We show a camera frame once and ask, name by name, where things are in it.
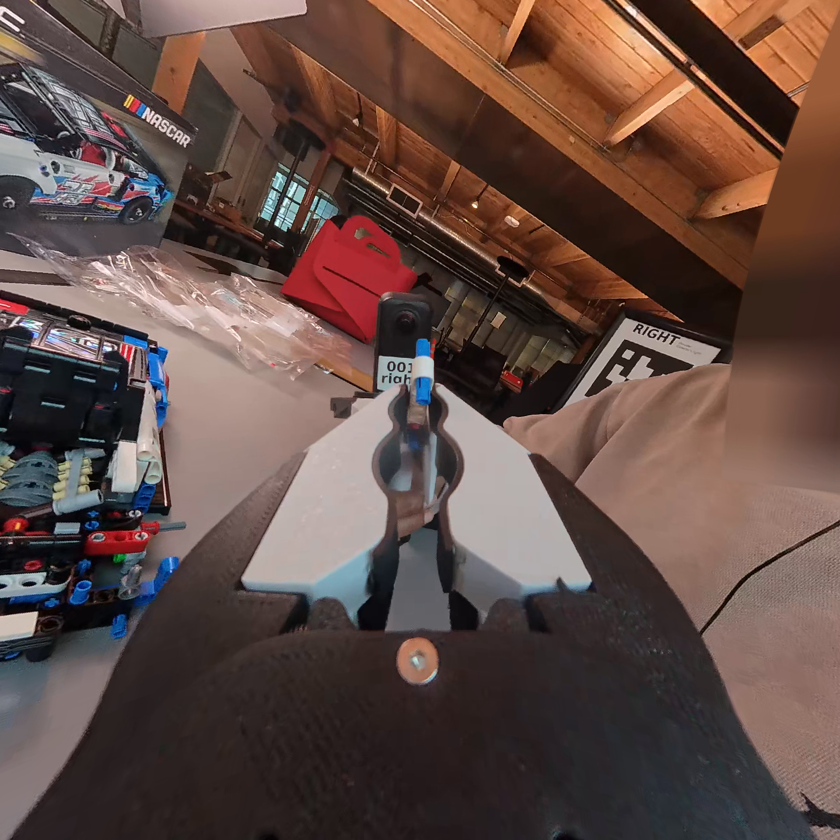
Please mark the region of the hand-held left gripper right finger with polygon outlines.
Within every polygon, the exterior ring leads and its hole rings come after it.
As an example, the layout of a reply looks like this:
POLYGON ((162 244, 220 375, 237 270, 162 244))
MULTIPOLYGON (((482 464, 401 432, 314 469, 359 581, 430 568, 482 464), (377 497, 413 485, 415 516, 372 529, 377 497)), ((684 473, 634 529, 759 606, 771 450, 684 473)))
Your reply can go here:
POLYGON ((436 385, 437 572, 452 627, 477 627, 500 600, 583 593, 592 577, 530 452, 436 385))

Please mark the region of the silver ventilation duct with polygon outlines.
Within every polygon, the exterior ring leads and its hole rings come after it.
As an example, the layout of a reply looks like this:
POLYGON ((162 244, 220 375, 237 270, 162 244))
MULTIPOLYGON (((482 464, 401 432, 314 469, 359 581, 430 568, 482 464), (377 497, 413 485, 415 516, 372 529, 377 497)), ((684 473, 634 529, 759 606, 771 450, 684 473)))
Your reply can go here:
POLYGON ((380 204, 383 204, 388 211, 393 211, 399 217, 404 217, 406 220, 418 224, 439 238, 448 238, 452 242, 458 242, 471 249, 476 255, 480 252, 483 255, 481 258, 485 261, 498 256, 507 256, 520 262, 523 266, 527 266, 529 269, 533 268, 533 263, 530 258, 525 256, 521 251, 512 245, 504 245, 493 237, 488 237, 486 240, 483 240, 485 233, 483 230, 479 229, 466 217, 463 217, 462 214, 455 213, 446 206, 440 209, 438 205, 430 203, 429 199, 417 187, 406 186, 402 182, 396 183, 423 201, 423 210, 417 219, 413 219, 400 212, 385 200, 390 185, 394 184, 392 181, 369 173, 359 166, 352 167, 344 177, 344 180, 346 181, 348 190, 353 188, 357 193, 376 200, 380 204))

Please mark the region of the toy car set box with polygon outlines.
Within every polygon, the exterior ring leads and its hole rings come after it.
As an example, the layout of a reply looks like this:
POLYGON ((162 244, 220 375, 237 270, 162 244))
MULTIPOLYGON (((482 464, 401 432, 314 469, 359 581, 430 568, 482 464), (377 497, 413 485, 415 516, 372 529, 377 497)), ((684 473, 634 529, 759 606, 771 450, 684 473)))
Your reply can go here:
POLYGON ((37 2, 1 2, 1 248, 157 247, 196 130, 37 2))

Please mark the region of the brick-built toy race car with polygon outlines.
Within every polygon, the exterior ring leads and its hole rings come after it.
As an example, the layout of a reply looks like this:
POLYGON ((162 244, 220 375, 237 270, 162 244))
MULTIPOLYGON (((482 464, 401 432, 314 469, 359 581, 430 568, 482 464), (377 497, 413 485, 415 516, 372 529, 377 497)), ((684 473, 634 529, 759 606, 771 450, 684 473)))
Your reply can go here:
POLYGON ((62 634, 125 637, 179 564, 144 581, 172 499, 168 350, 144 332, 2 292, 1 658, 48 659, 62 634))

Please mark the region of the red felt bag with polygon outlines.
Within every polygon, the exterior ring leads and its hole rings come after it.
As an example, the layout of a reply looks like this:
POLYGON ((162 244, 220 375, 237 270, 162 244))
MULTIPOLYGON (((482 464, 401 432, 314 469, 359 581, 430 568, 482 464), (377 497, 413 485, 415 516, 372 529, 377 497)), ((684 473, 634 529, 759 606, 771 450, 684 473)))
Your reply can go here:
POLYGON ((341 227, 327 220, 303 252, 281 294, 300 308, 370 344, 377 309, 388 292, 408 292, 417 273, 402 263, 396 241, 368 217, 341 227))

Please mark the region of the pile of clear plastic bags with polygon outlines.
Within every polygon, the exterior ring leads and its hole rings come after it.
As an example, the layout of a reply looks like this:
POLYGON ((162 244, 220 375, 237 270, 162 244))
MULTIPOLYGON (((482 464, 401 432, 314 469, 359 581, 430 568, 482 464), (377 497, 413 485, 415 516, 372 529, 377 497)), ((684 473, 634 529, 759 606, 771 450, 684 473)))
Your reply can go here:
POLYGON ((336 375, 351 372, 348 339, 244 275, 205 276, 150 246, 79 257, 31 238, 16 238, 72 286, 99 298, 119 299, 150 318, 215 343, 248 370, 272 368, 292 380, 314 366, 336 375))

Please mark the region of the large paned window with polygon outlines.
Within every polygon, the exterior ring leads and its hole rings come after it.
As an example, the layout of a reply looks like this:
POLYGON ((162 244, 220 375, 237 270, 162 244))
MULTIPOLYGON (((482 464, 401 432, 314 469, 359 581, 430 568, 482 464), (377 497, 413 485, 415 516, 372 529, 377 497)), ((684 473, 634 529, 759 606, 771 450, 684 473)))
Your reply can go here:
MULTIPOLYGON (((265 230, 271 220, 283 232, 292 229, 308 192, 309 182, 300 175, 294 175, 289 186, 287 186, 288 180, 289 168, 278 164, 256 217, 255 227, 258 230, 265 230)), ((318 190, 312 198, 301 230, 313 228, 314 231, 318 231, 324 221, 339 213, 340 209, 333 201, 333 197, 323 190, 318 190)))

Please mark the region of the white brick beam with pins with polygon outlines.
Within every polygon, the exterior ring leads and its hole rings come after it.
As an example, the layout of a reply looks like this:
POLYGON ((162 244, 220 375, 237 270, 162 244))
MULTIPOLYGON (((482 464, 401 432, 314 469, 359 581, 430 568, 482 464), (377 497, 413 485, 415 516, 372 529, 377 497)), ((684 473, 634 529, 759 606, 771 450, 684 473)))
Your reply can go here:
POLYGON ((428 339, 416 341, 412 380, 406 409, 406 442, 411 452, 419 454, 430 437, 429 407, 434 386, 434 359, 428 339))

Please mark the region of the person's right forearm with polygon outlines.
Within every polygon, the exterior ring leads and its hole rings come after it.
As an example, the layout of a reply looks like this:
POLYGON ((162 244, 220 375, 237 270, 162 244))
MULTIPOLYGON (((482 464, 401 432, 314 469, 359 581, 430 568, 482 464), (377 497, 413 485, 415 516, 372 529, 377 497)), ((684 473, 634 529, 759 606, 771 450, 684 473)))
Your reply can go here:
POLYGON ((507 435, 576 482, 597 459, 636 464, 722 416, 731 366, 709 364, 611 385, 553 414, 511 417, 507 435))

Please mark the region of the grey desk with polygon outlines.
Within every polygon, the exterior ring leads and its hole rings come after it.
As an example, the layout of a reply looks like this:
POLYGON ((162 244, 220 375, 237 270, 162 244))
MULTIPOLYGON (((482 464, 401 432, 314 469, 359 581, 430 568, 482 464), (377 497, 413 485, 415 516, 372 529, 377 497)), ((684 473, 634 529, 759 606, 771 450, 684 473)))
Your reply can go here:
MULTIPOLYGON (((248 371, 233 355, 186 329, 148 318, 130 303, 61 286, 34 257, 2 252, 2 290, 148 333, 169 351, 164 448, 171 517, 185 530, 155 539, 145 562, 183 558, 202 536, 289 457, 337 420, 334 396, 352 384, 315 367, 290 380, 248 371)), ((44 662, 2 663, 2 834, 12 832, 67 761, 126 644, 108 629, 69 633, 44 662)))

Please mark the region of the black floor lamp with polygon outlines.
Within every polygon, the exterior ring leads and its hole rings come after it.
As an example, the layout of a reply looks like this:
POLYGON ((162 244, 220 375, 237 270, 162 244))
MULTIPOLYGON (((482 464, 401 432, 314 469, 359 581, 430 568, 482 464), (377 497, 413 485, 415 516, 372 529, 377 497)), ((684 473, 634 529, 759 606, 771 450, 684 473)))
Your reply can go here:
POLYGON ((469 336, 470 344, 482 348, 495 331, 501 329, 502 338, 507 340, 509 333, 519 326, 520 318, 512 308, 511 295, 518 290, 529 276, 529 270, 520 262, 507 256, 497 257, 497 273, 501 275, 497 289, 491 294, 483 307, 476 326, 469 336))

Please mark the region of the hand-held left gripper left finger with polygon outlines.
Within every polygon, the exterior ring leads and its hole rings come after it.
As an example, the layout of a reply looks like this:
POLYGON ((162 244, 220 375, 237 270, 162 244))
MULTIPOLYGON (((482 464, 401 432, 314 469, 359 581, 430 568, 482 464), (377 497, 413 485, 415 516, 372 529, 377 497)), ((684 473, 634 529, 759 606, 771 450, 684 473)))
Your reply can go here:
POLYGON ((382 451, 398 442, 407 389, 395 386, 308 447, 241 577, 245 590, 339 601, 384 629, 398 569, 396 515, 382 451))

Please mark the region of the framed marker poster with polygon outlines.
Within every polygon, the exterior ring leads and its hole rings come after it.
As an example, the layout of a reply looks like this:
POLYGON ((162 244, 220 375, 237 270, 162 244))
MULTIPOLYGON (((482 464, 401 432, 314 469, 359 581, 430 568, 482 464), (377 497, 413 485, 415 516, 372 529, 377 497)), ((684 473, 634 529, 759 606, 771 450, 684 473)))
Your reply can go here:
POLYGON ((732 342, 683 322, 624 309, 553 410, 625 382, 651 379, 732 358, 732 342))

